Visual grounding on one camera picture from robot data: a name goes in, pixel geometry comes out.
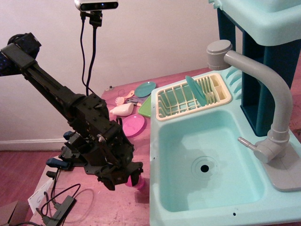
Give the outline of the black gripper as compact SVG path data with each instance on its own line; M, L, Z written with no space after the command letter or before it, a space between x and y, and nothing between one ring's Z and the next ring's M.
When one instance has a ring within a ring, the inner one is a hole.
M105 165L96 171L98 181L107 189L115 191L115 186L125 184L131 177L132 184L136 185L143 172L142 162L133 162L134 145L124 135L118 135L109 141L102 135L97 135L98 146L105 158Z

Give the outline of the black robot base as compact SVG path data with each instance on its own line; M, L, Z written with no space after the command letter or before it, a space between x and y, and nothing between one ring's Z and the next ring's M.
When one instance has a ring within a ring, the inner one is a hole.
M70 164L70 167L83 167L88 175L93 175L105 165L105 158L94 141L83 138L80 134L67 131L63 137L66 142L62 147L59 158Z

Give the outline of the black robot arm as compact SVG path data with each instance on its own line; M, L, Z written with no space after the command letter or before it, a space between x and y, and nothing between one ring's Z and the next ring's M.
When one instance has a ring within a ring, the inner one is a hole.
M47 165L63 170L83 167L111 191L119 184L138 185L143 164L133 162L134 146L122 119L110 120L107 104L98 95L76 94L45 72L36 61L39 49L31 33L11 37L0 51L0 74L22 74L72 127L64 136L61 154Z

